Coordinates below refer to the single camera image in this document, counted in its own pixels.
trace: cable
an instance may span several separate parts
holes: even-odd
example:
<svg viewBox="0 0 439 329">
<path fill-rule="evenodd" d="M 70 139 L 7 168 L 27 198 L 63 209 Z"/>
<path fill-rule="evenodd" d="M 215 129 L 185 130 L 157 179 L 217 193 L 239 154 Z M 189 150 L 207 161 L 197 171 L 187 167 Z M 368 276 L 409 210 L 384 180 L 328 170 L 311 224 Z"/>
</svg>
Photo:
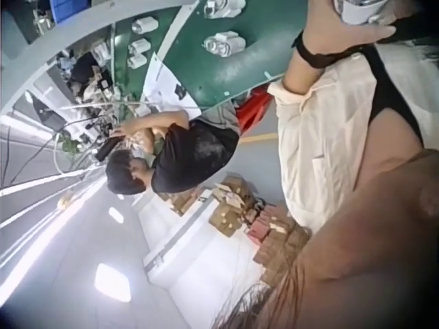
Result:
<svg viewBox="0 0 439 329">
<path fill-rule="evenodd" d="M 173 106 L 170 104 L 164 104 L 163 102 L 151 102 L 151 101 L 107 101 L 107 102 L 100 102 L 100 103 L 83 103 L 83 104 L 76 104 L 76 105 L 72 105 L 72 106 L 62 106 L 59 108 L 59 110 L 69 110 L 69 109 L 74 109 L 74 108 L 86 108 L 86 107 L 90 107 L 90 106 L 108 106 L 108 105 L 166 105 L 169 107 L 176 107 L 176 108 L 181 108 L 181 109 L 185 109 L 185 110 L 190 110 L 190 109 L 209 109 L 212 108 L 214 106 L 201 106 L 201 107 L 196 107 L 196 106 Z M 72 125 L 74 123 L 79 123 L 79 122 L 84 122 L 84 121 L 88 121 L 88 120 L 93 120 L 93 119 L 97 119 L 100 117 L 106 117 L 108 114 L 105 115 L 100 115 L 97 116 L 95 118 L 86 118 L 86 119 L 81 119 L 81 120 L 77 120 L 77 121 L 72 121 L 69 122 L 65 125 L 63 125 L 58 131 L 55 132 L 55 134 L 52 136 L 51 139 L 49 139 L 29 160 L 27 160 L 25 162 L 25 164 L 20 168 L 19 172 L 11 179 L 10 184 L 13 184 L 15 182 L 15 180 L 18 178 L 18 176 L 20 175 L 20 173 L 24 170 L 24 168 L 26 168 L 26 166 L 33 160 L 35 159 L 35 157 L 37 157 L 39 155 L 39 153 L 44 149 L 44 147 L 46 147 L 55 137 L 56 135 L 63 129 L 65 129 L 65 127 Z"/>
<path fill-rule="evenodd" d="M 9 165 L 9 153 L 10 153 L 10 139 L 11 139 L 11 127 L 8 127 L 8 135 L 6 136 L 6 161 L 5 161 L 5 167 L 3 169 L 3 173 L 1 174 L 0 179 L 0 188 L 3 188 L 5 184 L 6 179 L 6 171 L 8 170 Z"/>
<path fill-rule="evenodd" d="M 214 106 L 180 106 L 180 105 L 171 105 L 163 102 L 152 102 L 152 101 L 103 101 L 98 103 L 83 103 L 69 106 L 61 106 L 59 110 L 71 110 L 74 108 L 87 108 L 90 106 L 108 106 L 108 105 L 166 105 L 171 108 L 181 108 L 183 110 L 207 110 L 209 108 L 213 108 L 218 106 L 216 104 Z"/>
<path fill-rule="evenodd" d="M 35 158 L 39 155 L 39 153 L 41 153 L 41 151 L 44 150 L 44 148 L 45 148 L 50 142 L 52 142 L 52 140 L 55 138 L 56 134 L 59 133 L 59 132 L 61 132 L 63 129 L 65 129 L 65 127 L 68 127 L 68 126 L 73 125 L 73 124 L 75 124 L 75 123 L 84 122 L 84 121 L 88 121 L 88 120 L 94 120 L 94 119 L 97 119 L 97 118 L 100 118 L 100 117 L 105 117 L 105 116 L 106 116 L 106 115 L 97 116 L 96 118 L 86 118 L 86 119 L 81 119 L 81 120 L 72 121 L 72 122 L 69 122 L 69 123 L 66 123 L 65 125 L 63 125 L 60 129 L 58 129 L 58 130 L 55 132 L 55 134 L 52 136 L 52 138 L 50 138 L 46 143 L 44 143 L 44 144 L 40 147 L 40 149 L 39 149 L 39 150 L 38 150 L 33 156 L 31 156 L 31 157 L 25 162 L 25 164 L 24 164 L 23 166 L 21 166 L 21 168 L 19 169 L 19 172 L 18 172 L 18 173 L 17 173 L 17 174 L 11 179 L 10 184 L 12 185 L 12 184 L 15 182 L 15 180 L 18 178 L 18 176 L 21 174 L 21 172 L 24 170 L 24 168 L 26 168 L 26 167 L 28 166 L 28 164 L 29 164 L 33 159 L 35 159 Z"/>
<path fill-rule="evenodd" d="M 66 171 L 61 170 L 60 166 L 58 165 L 58 161 L 56 160 L 56 153 L 58 151 L 57 146 L 58 146 L 59 137 L 60 137 L 60 133 L 57 133 L 56 137 L 55 137 L 55 145 L 54 145 L 54 149 L 53 149 L 53 155 L 54 155 L 54 164 L 55 164 L 56 171 L 58 173 L 63 174 L 63 173 L 66 173 Z M 93 143 L 91 143 L 90 146 L 88 146 L 83 152 L 81 152 L 80 156 L 82 156 L 82 155 L 86 154 L 88 151 L 90 151 L 90 149 L 95 146 L 95 144 L 98 140 L 99 140 L 99 136 L 95 139 L 95 141 Z M 78 161 L 72 160 L 68 171 L 72 170 L 73 166 L 75 166 L 77 162 L 79 162 L 79 160 Z"/>
</svg>

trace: black wristband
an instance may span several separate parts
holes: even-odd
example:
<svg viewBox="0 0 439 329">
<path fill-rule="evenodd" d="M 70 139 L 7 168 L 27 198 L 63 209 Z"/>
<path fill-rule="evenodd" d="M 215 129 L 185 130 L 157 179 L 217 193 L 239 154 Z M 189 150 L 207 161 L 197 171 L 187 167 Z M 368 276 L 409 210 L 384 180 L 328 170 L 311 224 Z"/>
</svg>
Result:
<svg viewBox="0 0 439 329">
<path fill-rule="evenodd" d="M 297 52 L 311 67 L 315 69 L 324 69 L 337 61 L 349 57 L 353 53 L 356 53 L 362 49 L 363 46 L 356 46 L 342 53 L 332 53 L 329 55 L 322 55 L 321 53 L 312 54 L 306 46 L 303 44 L 303 31 L 295 39 L 292 48 L 296 48 Z"/>
</svg>

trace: short dark hair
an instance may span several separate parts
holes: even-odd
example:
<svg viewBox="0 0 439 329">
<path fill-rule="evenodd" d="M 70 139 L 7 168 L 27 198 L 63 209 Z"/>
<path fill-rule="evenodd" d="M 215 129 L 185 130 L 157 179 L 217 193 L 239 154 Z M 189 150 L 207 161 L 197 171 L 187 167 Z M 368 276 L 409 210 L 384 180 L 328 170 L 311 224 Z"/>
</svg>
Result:
<svg viewBox="0 0 439 329">
<path fill-rule="evenodd" d="M 133 195 L 145 191 L 146 186 L 137 178 L 133 178 L 130 170 L 131 151 L 120 149 L 108 158 L 105 170 L 108 189 L 115 194 Z"/>
</svg>

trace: blue container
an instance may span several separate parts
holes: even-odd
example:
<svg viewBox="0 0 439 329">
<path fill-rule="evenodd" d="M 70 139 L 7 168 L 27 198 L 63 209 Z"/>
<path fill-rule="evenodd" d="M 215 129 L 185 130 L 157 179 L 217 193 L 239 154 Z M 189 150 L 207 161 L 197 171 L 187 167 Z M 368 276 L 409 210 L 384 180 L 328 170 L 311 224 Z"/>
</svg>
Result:
<svg viewBox="0 0 439 329">
<path fill-rule="evenodd" d="M 52 15 L 56 24 L 89 7 L 88 0 L 50 0 Z"/>
</svg>

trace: black t-shirt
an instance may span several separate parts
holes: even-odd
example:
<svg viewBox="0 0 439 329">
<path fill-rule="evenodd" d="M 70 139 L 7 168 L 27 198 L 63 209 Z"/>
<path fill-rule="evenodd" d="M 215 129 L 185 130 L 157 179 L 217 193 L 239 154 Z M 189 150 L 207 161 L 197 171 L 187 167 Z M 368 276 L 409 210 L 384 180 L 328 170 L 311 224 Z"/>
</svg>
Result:
<svg viewBox="0 0 439 329">
<path fill-rule="evenodd" d="M 179 193 L 203 183 L 232 158 L 239 135 L 199 120 L 186 130 L 171 125 L 154 164 L 151 187 L 155 193 Z"/>
<path fill-rule="evenodd" d="M 91 78 L 95 76 L 93 66 L 99 66 L 93 54 L 89 51 L 78 58 L 71 70 L 71 80 L 82 85 L 88 85 Z"/>
</svg>

